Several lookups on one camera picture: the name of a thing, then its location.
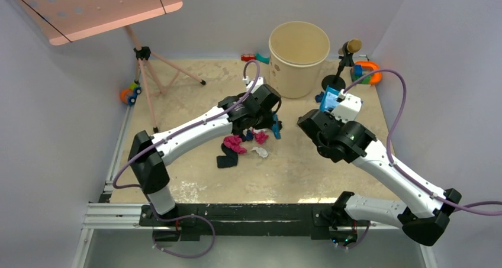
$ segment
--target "pink panel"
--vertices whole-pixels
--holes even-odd
[[[182,0],[24,0],[70,40],[78,40],[174,12]],[[54,45],[68,40],[21,3]]]

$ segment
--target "trash can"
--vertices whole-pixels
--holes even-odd
[[[310,93],[330,50],[326,33],[302,21],[281,24],[270,35],[269,83],[283,97]]]

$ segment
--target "black lamp base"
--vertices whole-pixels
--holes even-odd
[[[321,83],[323,90],[326,90],[326,87],[329,86],[332,89],[340,91],[345,88],[345,80],[336,75],[327,75],[324,77],[323,82]]]

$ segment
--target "white wall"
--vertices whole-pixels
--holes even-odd
[[[49,46],[16,6],[0,0],[0,267],[66,268],[104,185],[134,59],[122,31]]]
[[[183,7],[134,24],[143,45],[169,57],[232,57],[265,51],[272,30],[287,21],[321,27],[335,54],[351,38],[361,54],[380,42],[403,0],[184,0]]]
[[[404,0],[371,56],[407,82],[397,156],[459,190],[463,204],[502,200],[501,11],[500,0]],[[390,124],[401,86],[385,75],[378,93]],[[439,267],[502,267],[501,225],[502,217],[454,213],[434,246]]]

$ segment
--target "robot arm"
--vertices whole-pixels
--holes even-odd
[[[401,175],[387,156],[385,146],[362,124],[354,121],[362,106],[357,96],[339,95],[331,112],[313,109],[298,120],[298,125],[317,146],[319,154],[337,163],[345,160],[368,172],[401,201],[367,198],[343,192],[330,215],[334,223],[348,220],[370,220],[402,228],[413,240],[432,246],[442,235],[454,208],[431,198],[426,192]],[[420,177],[394,157],[394,162],[413,179],[432,192],[454,203],[461,195],[454,189],[443,190]]]
[[[216,119],[196,127],[189,127],[229,109],[242,95],[244,94],[228,96],[200,117],[174,129],[153,136],[148,136],[145,131],[142,131],[134,136],[129,159],[147,147],[165,140],[131,164],[143,193],[150,199],[160,215],[171,211],[176,205],[169,190],[169,175],[166,166],[186,152],[214,138],[239,134],[250,127],[271,128],[275,123],[272,108],[281,97],[276,90],[264,84],[263,78],[259,78],[250,95],[240,105]],[[185,131],[166,140],[171,133],[184,128],[186,128]]]

